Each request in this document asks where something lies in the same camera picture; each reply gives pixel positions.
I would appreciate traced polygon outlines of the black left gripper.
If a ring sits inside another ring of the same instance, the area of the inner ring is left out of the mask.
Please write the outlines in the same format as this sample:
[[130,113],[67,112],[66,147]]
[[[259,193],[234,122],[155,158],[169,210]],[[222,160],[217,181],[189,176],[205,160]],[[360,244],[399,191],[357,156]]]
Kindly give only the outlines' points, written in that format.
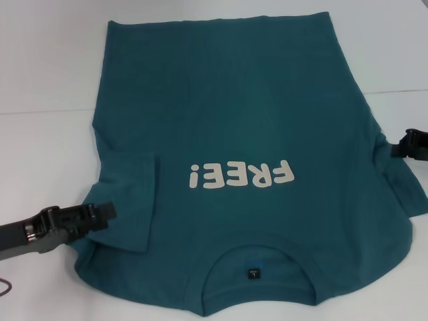
[[108,228],[116,218],[113,203],[42,209],[37,215],[1,226],[1,259],[47,253],[85,238],[90,228]]

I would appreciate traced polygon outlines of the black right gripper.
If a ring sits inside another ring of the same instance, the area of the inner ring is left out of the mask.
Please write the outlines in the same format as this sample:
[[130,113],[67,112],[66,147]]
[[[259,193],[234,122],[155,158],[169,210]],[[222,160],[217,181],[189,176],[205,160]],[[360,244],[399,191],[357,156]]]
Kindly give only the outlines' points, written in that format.
[[427,132],[414,128],[406,129],[404,142],[391,146],[391,156],[412,158],[416,161],[428,161]]

